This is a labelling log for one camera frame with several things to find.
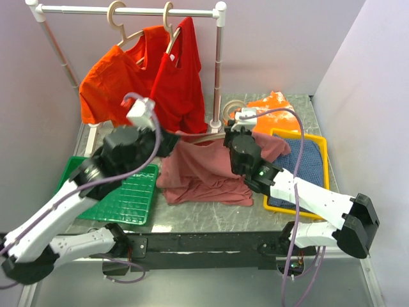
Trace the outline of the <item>dusty pink t shirt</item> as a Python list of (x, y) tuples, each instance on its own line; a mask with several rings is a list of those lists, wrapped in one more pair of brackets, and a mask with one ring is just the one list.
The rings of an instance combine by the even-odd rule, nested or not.
[(252, 191), (231, 171), (224, 137), (181, 133), (170, 156), (161, 159), (156, 185), (170, 205), (186, 201), (253, 205)]

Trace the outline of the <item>green plastic tray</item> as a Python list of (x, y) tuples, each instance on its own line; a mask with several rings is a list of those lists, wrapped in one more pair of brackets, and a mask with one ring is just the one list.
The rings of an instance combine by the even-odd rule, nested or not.
[(121, 187), (109, 193), (78, 218), (138, 226), (146, 224), (157, 177), (158, 166), (149, 164), (142, 171), (127, 178)]

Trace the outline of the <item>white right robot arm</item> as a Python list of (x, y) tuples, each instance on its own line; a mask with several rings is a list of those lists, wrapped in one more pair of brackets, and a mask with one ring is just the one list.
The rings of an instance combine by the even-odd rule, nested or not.
[(224, 131), (231, 171), (243, 177), (250, 190), (299, 205), (323, 218), (318, 223), (288, 223), (279, 241), (284, 253), (294, 255), (301, 248), (328, 246), (354, 258), (369, 255), (380, 225), (370, 197), (335, 193), (295, 177), (262, 158), (261, 147), (249, 129), (232, 123)]

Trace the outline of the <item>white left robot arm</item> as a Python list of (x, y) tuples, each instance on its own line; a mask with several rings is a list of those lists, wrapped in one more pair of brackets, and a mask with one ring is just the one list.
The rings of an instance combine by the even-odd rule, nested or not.
[(4, 274), (16, 283), (31, 285), (78, 258), (127, 254), (130, 241), (116, 223), (73, 237), (60, 234), (153, 158), (169, 156), (179, 139), (162, 128), (120, 127), (106, 135), (102, 145), (71, 172), (52, 199), (4, 237)]

